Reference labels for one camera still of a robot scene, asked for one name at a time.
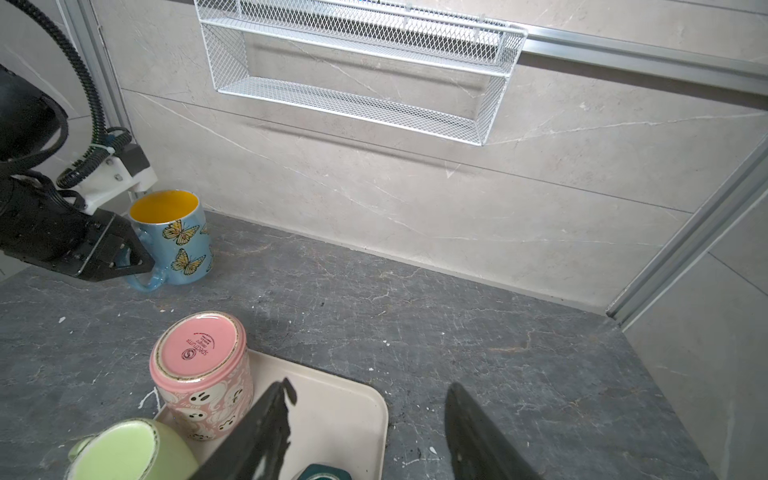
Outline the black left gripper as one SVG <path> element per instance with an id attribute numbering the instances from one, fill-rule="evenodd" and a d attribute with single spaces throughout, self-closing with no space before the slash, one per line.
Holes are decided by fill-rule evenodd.
<path id="1" fill-rule="evenodd" d="M 155 260 L 124 217 L 57 202 L 41 174 L 1 180 L 1 252 L 65 276 L 100 282 L 150 272 Z"/>

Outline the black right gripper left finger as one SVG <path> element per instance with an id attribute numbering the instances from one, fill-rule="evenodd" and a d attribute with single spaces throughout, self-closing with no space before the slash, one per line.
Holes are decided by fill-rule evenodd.
<path id="1" fill-rule="evenodd" d="M 290 446 L 288 406 L 296 403 L 287 378 L 272 383 L 191 479 L 278 479 Z"/>

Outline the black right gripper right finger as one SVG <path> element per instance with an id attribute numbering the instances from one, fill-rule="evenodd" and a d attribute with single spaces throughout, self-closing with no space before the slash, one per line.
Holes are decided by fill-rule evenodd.
<path id="1" fill-rule="evenodd" d="M 542 479 L 458 382 L 447 391 L 444 426 L 455 479 Z"/>

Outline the dark green mug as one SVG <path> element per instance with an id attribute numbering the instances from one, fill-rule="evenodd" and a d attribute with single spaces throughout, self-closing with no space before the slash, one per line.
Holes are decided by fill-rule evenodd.
<path id="1" fill-rule="evenodd" d="M 352 476 L 343 469 L 311 464 L 296 477 L 296 480 L 352 480 Z"/>

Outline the pink ghost pattern mug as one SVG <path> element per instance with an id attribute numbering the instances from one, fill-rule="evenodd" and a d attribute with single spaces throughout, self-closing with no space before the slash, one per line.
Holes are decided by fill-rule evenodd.
<path id="1" fill-rule="evenodd" d="M 209 311 L 179 320 L 156 342 L 149 368 L 170 414 L 192 440 L 227 435 L 252 405 L 246 332 L 232 315 Z"/>

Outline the blue butterfly mug yellow inside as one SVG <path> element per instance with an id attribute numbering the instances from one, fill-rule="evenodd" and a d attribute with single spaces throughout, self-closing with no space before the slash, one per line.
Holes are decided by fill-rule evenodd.
<path id="1" fill-rule="evenodd" d="M 141 292 L 164 284 L 187 285 L 211 271 L 214 254 L 209 223 L 199 198 L 184 190 L 153 192 L 133 203 L 129 219 L 155 261 L 148 275 L 124 280 Z"/>

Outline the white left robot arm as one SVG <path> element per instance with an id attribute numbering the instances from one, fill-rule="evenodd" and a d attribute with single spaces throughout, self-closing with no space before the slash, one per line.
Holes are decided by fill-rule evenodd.
<path id="1" fill-rule="evenodd" d="M 67 114 L 54 99 L 1 70 L 2 253 L 89 282 L 150 272 L 155 261 L 127 219 L 37 171 L 68 134 Z"/>

